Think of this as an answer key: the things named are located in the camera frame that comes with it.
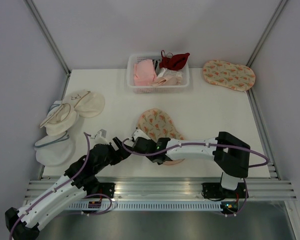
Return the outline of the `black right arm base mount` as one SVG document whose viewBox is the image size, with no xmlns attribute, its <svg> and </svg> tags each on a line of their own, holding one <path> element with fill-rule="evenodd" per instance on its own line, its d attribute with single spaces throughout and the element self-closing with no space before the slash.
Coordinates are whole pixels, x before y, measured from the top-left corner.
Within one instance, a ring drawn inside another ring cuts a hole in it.
<svg viewBox="0 0 300 240">
<path fill-rule="evenodd" d="M 245 197 L 245 193 L 240 190 L 228 190 L 221 187 L 218 182 L 205 182 L 201 184 L 201 195 L 204 199 L 211 201 L 222 201 L 225 199 L 240 199 Z"/>
</svg>

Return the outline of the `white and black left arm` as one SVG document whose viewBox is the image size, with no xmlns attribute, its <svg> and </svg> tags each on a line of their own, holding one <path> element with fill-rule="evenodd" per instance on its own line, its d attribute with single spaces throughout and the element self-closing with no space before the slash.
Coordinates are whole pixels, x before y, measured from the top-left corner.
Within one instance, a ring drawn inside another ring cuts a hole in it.
<svg viewBox="0 0 300 240">
<path fill-rule="evenodd" d="M 9 239 L 35 240 L 40 231 L 73 202 L 85 197 L 102 196 L 96 174 L 131 155 L 130 146 L 117 137 L 113 141 L 118 149 L 114 149 L 110 143 L 88 147 L 87 153 L 72 163 L 49 189 L 24 207 L 9 208 L 4 214 Z"/>
</svg>

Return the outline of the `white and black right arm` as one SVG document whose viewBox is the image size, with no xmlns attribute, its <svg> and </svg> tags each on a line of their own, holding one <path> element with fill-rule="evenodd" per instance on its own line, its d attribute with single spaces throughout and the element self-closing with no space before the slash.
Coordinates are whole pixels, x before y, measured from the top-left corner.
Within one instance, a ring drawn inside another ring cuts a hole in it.
<svg viewBox="0 0 300 240">
<path fill-rule="evenodd" d="M 234 135 L 220 131 L 217 137 L 189 141 L 171 137 L 152 140 L 142 130 L 132 134 L 132 151 L 159 165 L 178 160 L 200 159 L 216 163 L 222 170 L 218 192 L 225 198 L 237 190 L 240 179 L 248 176 L 251 147 Z"/>
</svg>

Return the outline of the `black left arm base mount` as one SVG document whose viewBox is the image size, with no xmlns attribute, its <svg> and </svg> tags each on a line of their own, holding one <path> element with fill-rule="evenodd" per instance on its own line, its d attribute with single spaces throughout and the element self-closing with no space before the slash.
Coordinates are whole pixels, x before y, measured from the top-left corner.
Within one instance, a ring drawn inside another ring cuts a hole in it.
<svg viewBox="0 0 300 240">
<path fill-rule="evenodd" d="M 86 198 L 91 199 L 103 199 L 105 196 L 100 195 L 104 194 L 107 195 L 110 198 L 114 197 L 115 193 L 115 186 L 116 184 L 114 182 L 100 182 L 98 185 L 94 185 L 90 187 L 87 191 Z"/>
</svg>

